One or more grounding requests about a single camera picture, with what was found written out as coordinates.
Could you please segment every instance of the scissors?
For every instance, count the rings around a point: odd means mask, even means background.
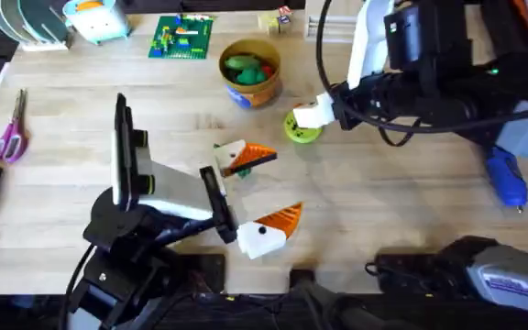
[[[28,146],[28,139],[24,134],[22,119],[26,107],[26,90],[20,90],[16,99],[16,109],[7,125],[4,134],[0,137],[0,160],[12,163],[24,154]]]

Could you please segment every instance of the yellow cup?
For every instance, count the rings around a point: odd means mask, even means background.
[[[240,85],[230,81],[226,77],[226,60],[235,55],[256,55],[261,60],[272,66],[274,73],[265,82],[255,85]],[[238,105],[245,108],[259,106],[267,103],[276,95],[281,83],[281,56],[274,46],[268,42],[259,39],[241,39],[229,45],[219,58],[219,71],[224,77],[227,85],[229,96],[236,101]]]

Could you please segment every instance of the wooden table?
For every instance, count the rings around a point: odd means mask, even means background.
[[[500,205],[475,147],[460,137],[415,136],[408,146],[391,148],[368,125],[342,132],[332,124],[311,145],[284,135],[281,123],[292,106],[322,91],[314,44],[303,42],[298,29],[302,12],[292,35],[270,40],[282,60],[281,97],[259,110],[238,108],[219,76],[219,54],[237,39],[264,37],[254,13],[217,15],[207,60],[148,59],[158,15],[132,16],[129,40],[96,47],[77,36],[68,52],[16,54],[0,89],[0,134],[18,89],[27,88],[31,139],[0,183],[1,294],[64,292],[88,245],[82,233],[91,206],[110,185],[118,92],[126,95],[136,128],[149,131],[153,159],[172,168],[198,176],[214,143],[240,138],[278,151],[278,160],[228,188],[242,196],[243,220],[304,201],[300,226],[284,249],[249,260],[237,244],[223,246],[215,231],[175,247],[224,252],[228,292],[283,292],[293,265],[315,267],[332,290],[375,292],[363,266],[379,249],[436,250],[468,234],[528,250],[528,207],[517,214]],[[476,12],[468,16],[478,21]],[[490,47],[481,22],[468,25],[477,60],[484,61]],[[324,47],[334,81],[346,77],[350,47]],[[521,166],[528,181],[528,161]]]

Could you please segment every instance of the cable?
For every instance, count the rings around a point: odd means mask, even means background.
[[[375,262],[367,262],[366,265],[364,265],[364,270],[366,271],[366,273],[372,277],[378,277],[382,272],[384,271],[387,271],[387,272],[390,272],[391,274],[395,275],[395,276],[399,276],[399,277],[404,277],[404,278],[407,278],[407,279],[412,279],[412,280],[415,280],[419,283],[419,286],[421,286],[421,288],[423,290],[425,290],[425,292],[427,293],[431,293],[433,294],[433,290],[430,288],[429,286],[429,283],[431,282],[431,280],[423,275],[420,275],[420,274],[413,274],[409,271],[404,271],[402,269],[393,269],[393,268],[390,268],[390,267],[387,267],[387,266],[384,266],[384,265],[377,265]]]
[[[69,285],[66,287],[66,292],[64,293],[64,297],[62,297],[62,305],[60,306],[60,315],[59,315],[59,326],[58,330],[65,330],[67,328],[67,321],[69,316],[69,297],[71,296],[72,289],[74,288],[74,283],[77,281],[77,277],[79,276],[79,273],[81,273],[81,269],[83,268],[84,262],[89,258],[89,255],[93,251],[94,245],[91,244],[86,251],[84,251],[84,254],[81,257],[81,260],[79,260],[79,263],[77,264],[77,267],[74,269],[74,272],[72,273],[71,280],[69,280]]]
[[[350,308],[358,308],[364,313],[368,314],[368,316],[374,316],[373,314],[368,312],[365,302],[362,299],[358,297],[353,297],[345,293],[339,293],[335,299],[333,299],[329,304],[325,305],[323,308],[322,320],[326,324],[327,330],[334,330],[335,328],[333,321],[336,319],[337,315]]]
[[[193,295],[190,293],[183,294],[179,298],[176,298],[173,302],[170,303],[170,305],[166,308],[166,310],[162,313],[162,315],[156,319],[156,323],[162,321],[173,309],[176,307],[179,303],[182,303],[185,299],[193,299]]]
[[[317,28],[317,39],[315,44],[315,58],[316,58],[316,64],[317,64],[317,70],[319,71],[319,79],[321,79],[321,84],[329,94],[329,96],[333,99],[333,96],[331,95],[331,83],[329,83],[329,79],[327,79],[327,73],[325,72],[325,66],[323,64],[323,31],[325,28],[325,20],[327,18],[327,12],[329,10],[329,6],[331,5],[331,0],[325,0],[323,3],[323,7],[321,8],[321,15],[319,16],[319,26]],[[380,119],[373,118],[369,115],[363,115],[359,112],[357,112],[355,109],[349,106],[349,104],[342,103],[341,104],[346,112],[353,116],[357,120],[361,120],[363,122],[366,122],[368,124],[373,125],[374,127],[380,127],[382,129],[388,129],[396,132],[402,132],[402,133],[422,133],[422,134],[437,134],[437,133],[453,133],[460,130],[469,130],[474,129],[478,127],[486,127],[490,125],[495,124],[503,124],[510,121],[515,120],[522,120],[528,118],[528,111],[516,113],[516,114],[510,114],[510,115],[502,115],[497,116],[494,118],[489,119],[483,119],[479,121],[473,121],[473,122],[466,122],[454,126],[440,126],[440,127],[413,127],[413,126],[406,126],[406,125],[398,125],[398,124],[391,124],[391,123],[384,123]]]
[[[415,120],[414,123],[412,123],[412,127],[419,127],[420,125],[421,125],[421,118],[417,118],[417,120]],[[386,144],[391,146],[391,147],[402,147],[402,146],[404,146],[405,144],[407,144],[407,142],[409,142],[409,140],[414,135],[414,133],[407,133],[402,138],[402,140],[400,140],[397,143],[394,143],[394,142],[392,142],[391,138],[389,137],[389,134],[386,133],[386,129],[384,129],[382,127],[379,127],[378,131],[380,132],[380,136],[382,137],[384,142],[386,142]]]
[[[279,320],[276,318],[276,314],[270,313],[270,316],[272,317],[272,323],[274,323],[274,328],[276,328],[276,330],[281,330],[281,326],[279,325]]]
[[[311,298],[309,293],[306,292],[303,295],[303,298],[305,302],[307,303],[307,306],[309,307],[309,311],[311,312],[311,316],[313,317],[313,322],[315,323],[315,327],[317,328],[317,330],[325,330],[325,327],[323,326],[323,323],[321,322],[321,317],[319,317],[319,312],[317,311],[317,307],[315,307],[313,299]]]
[[[275,299],[274,301],[272,302],[268,302],[268,303],[265,303],[265,304],[259,304],[259,303],[255,303],[255,302],[241,302],[241,303],[251,303],[251,304],[255,304],[257,307],[254,307],[254,308],[249,308],[245,311],[241,311],[241,312],[228,312],[228,311],[223,311],[223,310],[220,310],[220,309],[216,309],[216,308],[211,308],[211,307],[208,307],[208,306],[205,306],[204,304],[200,303],[200,302],[197,302],[197,305],[201,308],[204,308],[204,309],[207,309],[209,311],[212,311],[212,312],[216,312],[216,313],[221,313],[221,314],[226,314],[228,316],[240,316],[240,315],[243,315],[243,314],[249,314],[249,313],[253,313],[253,312],[256,312],[258,310],[265,310],[266,312],[270,313],[270,314],[273,314],[274,312],[271,311],[269,309],[269,307],[272,307],[278,303],[282,303],[284,300],[286,300],[288,297],[290,296],[290,292],[288,293],[284,293],[282,294],[281,297]]]

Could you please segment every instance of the black cable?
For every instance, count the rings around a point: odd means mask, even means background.
[[[331,5],[331,0],[325,0],[323,7],[321,8],[321,15],[319,16],[319,27],[317,28],[317,39],[315,44],[315,58],[317,64],[317,70],[319,71],[319,79],[321,79],[321,84],[329,94],[329,97],[333,99],[331,95],[331,83],[327,78],[327,73],[325,72],[325,66],[323,64],[323,31],[325,28],[325,20],[327,18],[327,12],[329,6]],[[440,126],[440,127],[413,127],[407,125],[398,125],[391,123],[384,123],[380,119],[373,118],[369,115],[364,115],[357,112],[355,109],[350,107],[348,104],[342,102],[340,104],[344,107],[346,112],[353,116],[357,120],[361,120],[368,124],[373,125],[374,127],[380,127],[383,129],[393,130],[396,132],[402,133],[422,133],[422,134],[436,134],[436,133],[453,133],[460,130],[469,130],[479,127],[486,127],[495,124],[503,124],[510,121],[522,120],[528,118],[528,111],[523,111],[516,114],[510,115],[501,115],[494,118],[482,119],[479,121],[466,122],[454,126]]]
[[[253,312],[256,312],[258,310],[265,310],[266,312],[268,312],[269,314],[273,314],[273,311],[271,311],[269,309],[269,307],[272,307],[278,303],[282,303],[284,300],[286,300],[288,297],[290,296],[290,292],[288,293],[285,293],[285,294],[282,294],[281,297],[271,301],[271,302],[268,302],[268,303],[265,303],[265,304],[257,304],[257,307],[254,307],[254,308],[249,308],[249,309],[246,309],[244,311],[241,311],[241,312],[229,312],[229,311],[224,311],[224,310],[220,310],[220,309],[216,309],[216,308],[211,308],[211,307],[208,307],[208,306],[205,306],[204,304],[202,303],[199,303],[197,301],[195,301],[197,303],[197,305],[201,308],[204,308],[204,309],[207,309],[211,312],[216,312],[216,313],[220,313],[220,314],[226,314],[228,316],[239,316],[239,315],[243,315],[243,314],[249,314],[249,313],[253,313]],[[254,302],[241,302],[241,303],[252,303],[252,304],[256,304]]]
[[[346,309],[350,308],[359,308],[369,314],[362,299],[345,293],[340,293],[335,299],[333,299],[323,308],[322,320],[325,323],[327,330],[334,330],[333,321],[336,319],[337,314],[342,313]]]
[[[366,265],[364,265],[364,270],[372,277],[378,277],[380,275],[375,262],[367,262]]]
[[[77,267],[74,269],[74,272],[72,273],[71,280],[69,280],[69,285],[66,287],[66,292],[64,293],[64,297],[62,297],[62,305],[60,306],[60,315],[59,315],[59,330],[65,330],[67,328],[67,321],[69,318],[69,297],[71,296],[72,290],[74,288],[74,283],[77,281],[77,277],[79,276],[79,273],[81,273],[81,269],[83,268],[84,262],[89,258],[89,255],[93,251],[94,245],[91,244],[86,251],[84,251],[84,254],[81,257],[81,260],[79,260],[79,263],[77,264]]]
[[[158,318],[157,322],[160,322],[163,318],[165,318],[173,309],[176,307],[179,303],[182,303],[185,299],[193,299],[193,295],[190,293],[183,294],[179,298],[176,298],[173,302],[170,303],[170,305],[166,308],[164,313]]]
[[[309,311],[311,312],[311,316],[313,317],[313,322],[315,323],[315,327],[317,328],[317,330],[325,330],[325,327],[323,326],[323,323],[321,322],[321,317],[319,317],[319,312],[317,311],[317,307],[315,307],[313,299],[311,298],[309,293],[306,292],[303,295],[303,298],[305,302],[307,303],[307,306],[309,307]]]
[[[421,118],[417,118],[417,120],[415,120],[414,123],[412,123],[412,127],[419,127],[420,125],[421,125]],[[386,144],[391,146],[391,147],[402,147],[402,146],[404,146],[405,144],[407,144],[407,142],[409,142],[409,140],[414,135],[414,133],[407,133],[402,138],[402,140],[400,140],[397,143],[394,143],[394,142],[392,142],[391,138],[389,137],[389,134],[386,133],[386,129],[384,129],[382,127],[378,127],[378,131],[380,132],[380,136],[382,137],[384,142],[386,142]]]
[[[274,323],[274,328],[276,330],[281,330],[281,326],[279,325],[279,320],[276,318],[276,314],[270,313],[270,317],[272,317],[272,323]]]

